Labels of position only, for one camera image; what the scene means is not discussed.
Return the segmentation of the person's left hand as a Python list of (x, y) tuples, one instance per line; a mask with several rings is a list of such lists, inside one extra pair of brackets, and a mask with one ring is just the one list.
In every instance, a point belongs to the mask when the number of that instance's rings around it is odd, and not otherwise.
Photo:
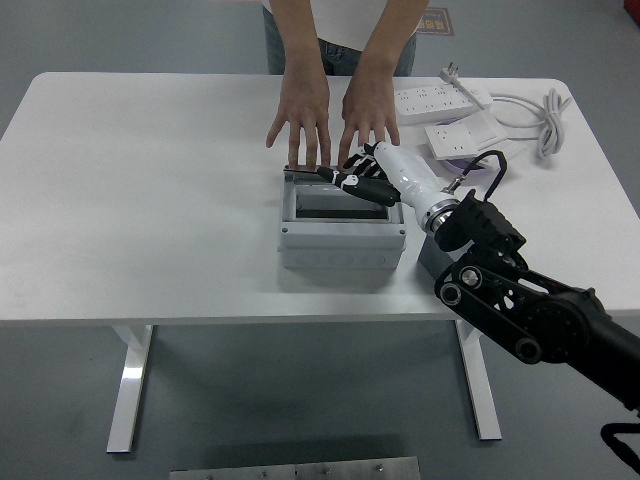
[(346, 165), (354, 139), (362, 146), (373, 137), (376, 142), (400, 145), (393, 75), (382, 71), (357, 71), (343, 98), (344, 131), (339, 142), (338, 166)]

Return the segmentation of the person's right hand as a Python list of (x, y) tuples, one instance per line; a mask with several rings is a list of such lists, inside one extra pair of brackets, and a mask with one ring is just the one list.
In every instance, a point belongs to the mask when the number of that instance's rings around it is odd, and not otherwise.
[(279, 105), (267, 133), (265, 145), (271, 148), (286, 124), (288, 165), (299, 165), (301, 142), (305, 144), (305, 166), (315, 169), (331, 163), (329, 133), (329, 87), (322, 69), (319, 71), (288, 69), (282, 79)]

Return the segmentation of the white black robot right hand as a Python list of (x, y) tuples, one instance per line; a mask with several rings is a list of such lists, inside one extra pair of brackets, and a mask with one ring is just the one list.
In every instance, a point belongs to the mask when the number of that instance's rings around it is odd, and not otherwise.
[(316, 173), (357, 198), (387, 207), (409, 205), (418, 219), (455, 201), (421, 156), (388, 142), (365, 144), (344, 168), (318, 167)]

